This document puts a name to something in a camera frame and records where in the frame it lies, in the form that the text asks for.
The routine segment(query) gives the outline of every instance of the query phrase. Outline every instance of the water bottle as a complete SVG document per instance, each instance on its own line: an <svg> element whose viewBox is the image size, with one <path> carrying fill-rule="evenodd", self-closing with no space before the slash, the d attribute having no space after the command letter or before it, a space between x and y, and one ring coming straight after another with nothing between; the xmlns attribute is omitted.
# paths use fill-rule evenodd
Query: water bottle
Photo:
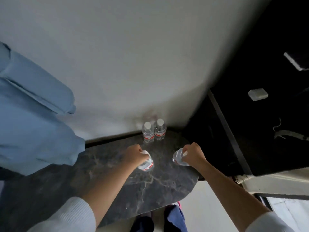
<svg viewBox="0 0 309 232"><path fill-rule="evenodd" d="M149 172L149 171L151 171L155 167L155 164L154 164L154 162L152 160L152 157L148 153L148 151L142 151L141 153L142 154L148 154L149 155L149 159L146 160L141 165L139 165L137 168L142 170L142 171L144 171L144 172Z"/></svg>
<svg viewBox="0 0 309 232"><path fill-rule="evenodd" d="M183 148L180 148L178 151L176 151L173 155L173 159L172 161L175 163L175 164L178 164L178 165L181 165L181 166L189 166L188 163L186 162L183 162L181 159L186 156L188 154L187 151L185 151L184 153L182 153L182 149Z"/></svg>
<svg viewBox="0 0 309 232"><path fill-rule="evenodd" d="M166 125L163 119L158 119L155 127L155 138L156 140L163 140L166 133Z"/></svg>
<svg viewBox="0 0 309 232"><path fill-rule="evenodd" d="M150 122L145 122L143 127L144 142L150 143L155 140L155 129Z"/></svg>

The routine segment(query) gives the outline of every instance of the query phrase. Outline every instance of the dark marble countertop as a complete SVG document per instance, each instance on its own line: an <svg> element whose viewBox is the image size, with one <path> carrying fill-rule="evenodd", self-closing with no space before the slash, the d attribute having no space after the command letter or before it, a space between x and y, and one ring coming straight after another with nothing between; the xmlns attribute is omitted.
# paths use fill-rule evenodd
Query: dark marble countertop
<svg viewBox="0 0 309 232"><path fill-rule="evenodd" d="M186 197L198 180L191 167L177 166L173 153L188 144L180 134L167 131L165 139L143 143L142 135L87 148L74 166L50 165L32 175L5 182L0 197L0 231L26 231L49 218L67 199L80 196L117 166L123 151L140 144L153 158L154 169L135 169L107 211L100 226L148 212Z"/></svg>

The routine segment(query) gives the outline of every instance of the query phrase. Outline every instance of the hand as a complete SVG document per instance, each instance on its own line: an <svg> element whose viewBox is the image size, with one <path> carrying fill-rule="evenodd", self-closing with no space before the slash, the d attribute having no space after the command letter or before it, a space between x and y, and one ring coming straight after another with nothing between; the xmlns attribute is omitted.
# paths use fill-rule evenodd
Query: hand
<svg viewBox="0 0 309 232"><path fill-rule="evenodd" d="M199 166L203 163L208 163L206 160L204 153L200 146L197 143L187 144L183 147L182 152L188 152L186 156L182 158L182 160L188 163L190 166L194 167L196 170L199 170Z"/></svg>
<svg viewBox="0 0 309 232"><path fill-rule="evenodd" d="M141 151L143 150L139 144L129 146L126 149L122 162L124 164L131 164L136 168L149 159L149 155L142 154Z"/></svg>

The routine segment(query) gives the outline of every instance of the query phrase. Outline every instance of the white sleeve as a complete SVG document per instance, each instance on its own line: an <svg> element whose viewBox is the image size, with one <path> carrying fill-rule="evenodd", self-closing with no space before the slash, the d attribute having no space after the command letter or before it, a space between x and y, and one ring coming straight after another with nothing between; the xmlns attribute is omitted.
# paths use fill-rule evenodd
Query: white sleeve
<svg viewBox="0 0 309 232"><path fill-rule="evenodd" d="M276 213L268 212L252 222L246 232L294 232Z"/></svg>
<svg viewBox="0 0 309 232"><path fill-rule="evenodd" d="M28 232L95 232L95 216L89 204L79 197L69 198L49 219Z"/></svg>

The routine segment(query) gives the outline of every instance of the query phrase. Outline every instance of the floor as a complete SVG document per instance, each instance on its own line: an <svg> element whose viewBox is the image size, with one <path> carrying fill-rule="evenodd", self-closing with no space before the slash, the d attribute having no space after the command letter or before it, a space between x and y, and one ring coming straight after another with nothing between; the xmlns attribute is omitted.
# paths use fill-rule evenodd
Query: floor
<svg viewBox="0 0 309 232"><path fill-rule="evenodd" d="M237 232L216 195L206 181L198 182L193 191L180 201L188 231ZM154 211L154 231L163 231L164 208ZM129 232L134 218L97 229L97 232Z"/></svg>
<svg viewBox="0 0 309 232"><path fill-rule="evenodd" d="M307 232L309 228L309 201L267 197L274 212L295 232Z"/></svg>

